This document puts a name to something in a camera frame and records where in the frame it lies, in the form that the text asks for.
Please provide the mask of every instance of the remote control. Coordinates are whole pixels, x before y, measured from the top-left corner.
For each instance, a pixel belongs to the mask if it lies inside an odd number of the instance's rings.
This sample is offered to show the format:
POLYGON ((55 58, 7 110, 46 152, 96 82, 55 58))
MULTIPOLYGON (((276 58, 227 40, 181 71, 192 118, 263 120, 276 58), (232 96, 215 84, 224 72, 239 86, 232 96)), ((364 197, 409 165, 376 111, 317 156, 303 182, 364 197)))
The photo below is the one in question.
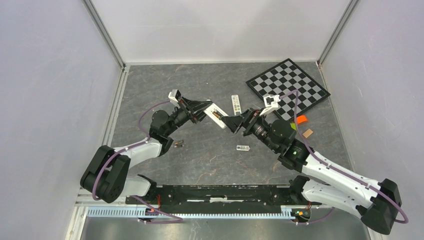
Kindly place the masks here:
POLYGON ((250 146, 247 146, 247 145, 237 145, 237 148, 236 149, 238 151, 249 151, 251 149, 251 147, 250 146))
POLYGON ((240 107, 240 101, 239 101, 239 95, 232 95, 232 109, 234 110, 234 115, 237 115, 237 113, 242 114, 242 108, 240 107))

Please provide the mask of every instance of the white enclosure wall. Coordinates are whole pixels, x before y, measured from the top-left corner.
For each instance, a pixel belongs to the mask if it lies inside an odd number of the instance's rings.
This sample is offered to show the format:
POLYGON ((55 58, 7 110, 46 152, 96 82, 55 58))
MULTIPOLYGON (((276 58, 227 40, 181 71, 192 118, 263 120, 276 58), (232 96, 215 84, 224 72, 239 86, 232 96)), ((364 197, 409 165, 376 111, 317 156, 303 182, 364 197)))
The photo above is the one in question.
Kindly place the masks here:
POLYGON ((409 216, 390 239, 422 239, 424 1, 360 1, 323 74, 357 172, 395 181, 409 216))
POLYGON ((349 0, 92 0, 127 63, 315 61, 349 0))
POLYGON ((0 239, 65 237, 120 68, 80 0, 0 3, 0 239))

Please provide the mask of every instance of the small object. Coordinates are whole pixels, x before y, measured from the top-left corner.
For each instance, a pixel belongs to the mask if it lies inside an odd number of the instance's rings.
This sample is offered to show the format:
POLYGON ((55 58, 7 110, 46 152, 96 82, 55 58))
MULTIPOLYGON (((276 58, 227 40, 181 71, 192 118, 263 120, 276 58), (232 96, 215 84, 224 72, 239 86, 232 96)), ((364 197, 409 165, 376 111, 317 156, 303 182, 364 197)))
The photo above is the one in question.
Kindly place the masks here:
POLYGON ((312 133, 313 131, 311 129, 308 129, 303 133, 303 136, 307 139, 312 133))
POLYGON ((182 140, 176 141, 174 144, 175 145, 180 145, 180 144, 183 144, 183 143, 184 143, 184 140, 182 139, 182 140))
POLYGON ((296 118, 297 124, 307 123, 308 119, 305 115, 300 115, 296 118))
POLYGON ((213 111, 212 114, 215 117, 217 117, 219 120, 221 120, 221 118, 223 117, 223 115, 219 111, 217 111, 217 110, 213 111))
POLYGON ((231 95, 231 101, 232 101, 232 109, 234 110, 234 116, 236 116, 237 113, 242 114, 242 108, 240 107, 239 95, 231 95))
POLYGON ((248 145, 237 145, 237 151, 249 151, 251 149, 248 145))

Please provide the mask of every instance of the chess board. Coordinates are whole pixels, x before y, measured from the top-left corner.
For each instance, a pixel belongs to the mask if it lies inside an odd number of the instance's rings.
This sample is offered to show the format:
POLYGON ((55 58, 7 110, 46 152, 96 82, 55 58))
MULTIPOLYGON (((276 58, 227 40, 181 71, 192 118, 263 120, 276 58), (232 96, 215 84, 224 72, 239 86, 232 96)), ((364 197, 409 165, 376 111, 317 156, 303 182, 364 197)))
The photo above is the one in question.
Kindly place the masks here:
MULTIPOLYGON (((330 96, 327 90, 289 58, 246 83, 260 99, 268 95, 283 96, 295 89, 299 90, 301 94, 297 101, 297 115, 303 114, 330 96)), ((283 98, 278 103, 280 108, 274 111, 277 117, 292 120, 295 115, 295 99, 294 94, 283 98)))

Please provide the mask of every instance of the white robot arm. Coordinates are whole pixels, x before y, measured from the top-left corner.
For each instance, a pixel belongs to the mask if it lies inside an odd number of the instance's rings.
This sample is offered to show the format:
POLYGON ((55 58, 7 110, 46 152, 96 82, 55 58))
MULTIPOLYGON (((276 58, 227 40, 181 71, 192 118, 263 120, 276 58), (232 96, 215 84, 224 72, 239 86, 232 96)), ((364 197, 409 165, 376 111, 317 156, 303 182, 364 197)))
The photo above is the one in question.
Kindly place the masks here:
POLYGON ((257 137, 271 151, 279 154, 278 160, 286 168, 323 181, 320 183, 305 176, 297 176, 289 189, 289 197, 296 204, 313 202, 335 207, 360 218, 371 229, 389 234, 398 209, 375 190, 389 196, 399 207, 402 202, 397 185, 389 179, 378 182, 366 178, 330 161, 295 139, 296 131, 285 120, 279 119, 268 124, 265 116, 278 109, 278 102, 281 101, 279 95, 264 97, 265 108, 250 108, 238 116, 228 116, 209 100, 188 100, 178 90, 170 92, 168 97, 177 110, 171 115, 163 110, 156 111, 152 117, 149 137, 128 146, 115 149, 101 146, 98 149, 81 178, 80 185, 83 188, 95 192, 107 203, 119 196, 148 195, 150 180, 144 176, 127 178, 128 169, 165 154, 173 143, 170 134, 188 120, 196 124, 209 116, 222 129, 229 128, 237 133, 243 128, 243 136, 257 137), (106 163, 112 168, 103 175, 99 174, 106 163))

